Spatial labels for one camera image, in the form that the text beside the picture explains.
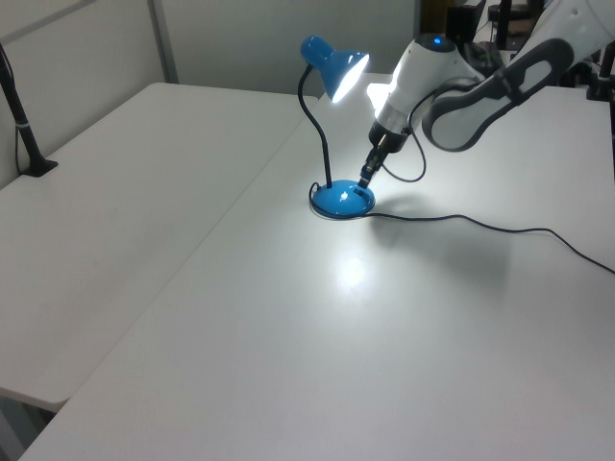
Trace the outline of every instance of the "black cable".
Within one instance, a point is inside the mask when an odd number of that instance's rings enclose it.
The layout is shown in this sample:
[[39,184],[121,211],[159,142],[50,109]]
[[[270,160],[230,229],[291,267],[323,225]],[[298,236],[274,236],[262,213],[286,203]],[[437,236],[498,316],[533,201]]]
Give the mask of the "black cable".
[[412,117],[414,117],[414,112],[416,112],[416,110],[418,110],[421,107],[421,105],[423,103],[425,103],[432,96],[437,97],[437,96],[439,96],[442,93],[445,93],[447,91],[452,91],[452,90],[468,92],[472,88],[474,88],[476,85],[478,85],[478,84],[471,84],[471,85],[459,85],[459,84],[442,85],[442,86],[439,86],[438,88],[436,88],[434,91],[428,93],[427,96],[425,96],[418,103],[416,103],[416,105],[414,106],[414,108],[410,112],[410,115],[407,117],[407,129],[408,129],[409,133],[412,135],[412,137],[414,138],[414,142],[416,143],[416,145],[419,148],[419,151],[421,153],[421,158],[423,159],[423,171],[414,180],[407,180],[406,178],[401,178],[401,177],[397,176],[395,173],[393,173],[391,170],[389,170],[386,167],[386,165],[383,164],[382,168],[384,169],[384,171],[386,173],[388,173],[389,175],[391,175],[393,178],[395,178],[397,181],[401,181],[401,182],[419,182],[420,180],[422,180],[423,177],[425,176],[425,174],[427,173],[427,160],[425,158],[425,152],[423,151],[423,146],[421,146],[421,143],[419,142],[419,139],[418,139],[418,137],[416,137],[416,133],[414,132],[414,129],[412,128]]
[[416,142],[416,145],[418,146],[419,151],[421,152],[421,158],[423,159],[423,171],[421,172],[421,174],[418,177],[416,177],[414,180],[407,180],[405,178],[401,178],[401,177],[397,176],[395,173],[393,173],[391,170],[389,170],[386,167],[386,165],[384,165],[384,164],[382,165],[382,168],[384,169],[385,172],[387,172],[389,175],[391,175],[397,181],[401,181],[401,182],[419,182],[420,180],[423,179],[423,177],[425,176],[425,173],[427,173],[427,160],[425,159],[425,152],[423,152],[423,146],[421,146],[421,143],[419,142],[419,139],[416,137],[416,133],[414,132],[414,130],[412,130],[410,132],[410,134],[414,138],[414,142]]
[[[313,183],[311,187],[309,188],[309,193],[307,194],[307,197],[309,198],[309,203],[314,209],[324,211],[320,206],[314,203],[312,199],[314,187],[320,187],[318,182]],[[348,220],[348,219],[360,219],[360,218],[388,218],[388,219],[396,219],[398,221],[405,221],[405,222],[410,222],[410,223],[429,223],[429,222],[447,221],[447,220],[453,220],[453,219],[464,219],[473,224],[476,224],[477,226],[481,226],[482,228],[489,229],[490,231],[497,231],[497,232],[503,232],[503,233],[529,233],[529,232],[540,232],[540,231],[547,232],[553,235],[555,238],[557,238],[561,243],[566,245],[576,255],[582,257],[586,261],[591,262],[592,264],[597,265],[601,269],[604,269],[606,272],[609,272],[615,275],[614,269],[611,269],[610,267],[607,267],[604,264],[601,264],[597,260],[592,259],[591,257],[587,255],[584,255],[579,250],[577,250],[575,247],[573,247],[570,243],[568,243],[561,235],[559,235],[557,232],[549,228],[528,228],[528,229],[499,228],[497,226],[491,226],[489,224],[482,223],[481,221],[478,221],[474,218],[470,218],[469,216],[466,216],[464,214],[450,214],[447,216],[436,216],[436,217],[429,217],[429,218],[410,218],[410,217],[405,217],[405,216],[396,216],[394,214],[388,214],[388,213],[371,212],[371,213],[367,213],[367,214],[364,214],[363,216],[358,216],[355,218],[337,218],[337,219]]]
[[318,134],[320,134],[320,140],[323,145],[323,159],[325,161],[325,177],[327,179],[327,188],[331,189],[332,179],[331,179],[331,167],[329,165],[329,145],[327,144],[327,138],[325,137],[325,132],[323,132],[323,129],[320,127],[320,125],[318,124],[314,116],[311,114],[311,112],[308,109],[308,106],[306,106],[306,102],[304,101],[304,84],[306,82],[306,78],[309,75],[309,72],[311,72],[311,69],[312,69],[312,66],[308,64],[306,67],[306,71],[304,72],[304,75],[302,75],[301,79],[299,80],[299,87],[297,88],[297,96],[299,97],[299,104],[301,105],[301,109],[303,109],[304,114],[307,116],[309,121],[312,123],[312,125],[314,126]]
[[484,29],[484,28],[485,28],[485,26],[486,26],[487,24],[489,24],[489,22],[490,22],[490,21],[489,21],[489,19],[487,19],[487,22],[485,22],[483,25],[481,25],[481,26],[477,29],[477,31],[474,33],[474,38],[476,38],[476,37],[477,37],[477,35],[479,34],[479,32],[480,32],[482,29]]

